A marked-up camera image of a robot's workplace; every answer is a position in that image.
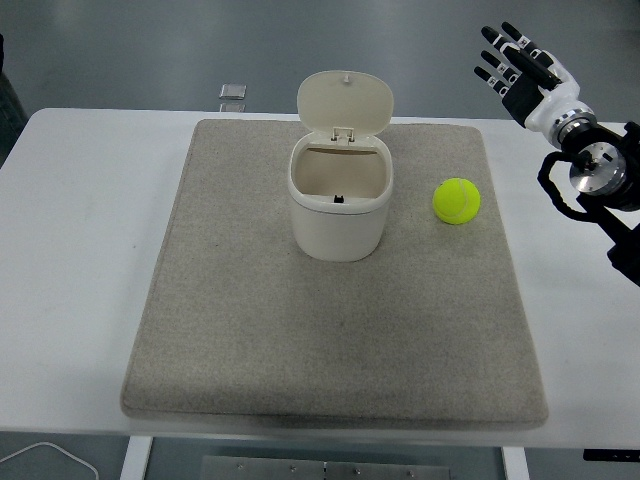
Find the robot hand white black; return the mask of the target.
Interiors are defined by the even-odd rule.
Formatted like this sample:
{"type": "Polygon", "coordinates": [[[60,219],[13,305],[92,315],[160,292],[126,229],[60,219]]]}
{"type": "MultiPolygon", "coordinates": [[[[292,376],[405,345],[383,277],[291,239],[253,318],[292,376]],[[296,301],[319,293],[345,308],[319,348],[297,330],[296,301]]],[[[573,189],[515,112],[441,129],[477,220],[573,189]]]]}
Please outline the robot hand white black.
{"type": "Polygon", "coordinates": [[[474,73],[521,127],[547,135],[556,119],[588,109],[579,101],[580,87],[568,70],[513,25],[504,22],[500,30],[484,26],[481,34],[491,49],[481,52],[485,65],[475,67],[474,73]]]}

